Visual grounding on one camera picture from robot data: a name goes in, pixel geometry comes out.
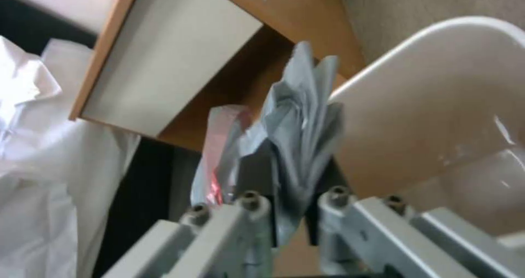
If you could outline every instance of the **white plastic surface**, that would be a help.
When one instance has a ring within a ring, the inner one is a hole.
[[[430,26],[335,91],[337,159],[360,196],[405,193],[490,233],[525,220],[525,33],[484,17]]]

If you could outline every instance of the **crumpled plastic bag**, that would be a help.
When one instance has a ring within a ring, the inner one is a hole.
[[[245,106],[227,105],[210,110],[202,158],[195,171],[189,196],[192,204],[223,203],[223,188],[229,183],[224,181],[219,183],[215,169],[222,158],[232,157],[223,155],[225,146],[238,139],[250,123],[250,112]]]
[[[266,97],[260,120],[242,134],[231,129],[215,168],[214,177],[227,191],[235,184],[243,156],[255,152],[265,139],[276,146],[275,156],[285,175],[274,179],[278,246],[286,244],[297,229],[343,134],[342,105],[327,104],[337,66],[336,56],[314,65],[309,43],[298,43],[283,77]]]

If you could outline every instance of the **metal bar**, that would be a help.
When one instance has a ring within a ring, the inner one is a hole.
[[[372,197],[347,209],[341,235],[375,273],[392,267],[405,278],[473,278],[422,233]]]
[[[525,261],[482,230],[441,207],[412,225],[480,278],[525,277]]]
[[[250,225],[245,209],[222,205],[165,278],[244,277]]]
[[[159,220],[103,277],[160,277],[171,269],[192,239],[189,227]]]

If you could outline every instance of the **desk drawer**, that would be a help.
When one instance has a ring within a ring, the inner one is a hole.
[[[229,0],[135,0],[81,117],[156,137],[261,26]]]

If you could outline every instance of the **wooden edge trim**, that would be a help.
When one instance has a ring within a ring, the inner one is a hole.
[[[116,0],[113,3],[111,13],[105,22],[102,33],[97,39],[97,43],[95,44],[90,65],[84,76],[84,82],[82,83],[77,99],[75,100],[71,113],[69,114],[69,119],[71,121],[80,117],[100,71],[103,68],[105,60],[113,47],[113,43],[118,36],[120,28],[122,27],[134,1],[135,0]]]

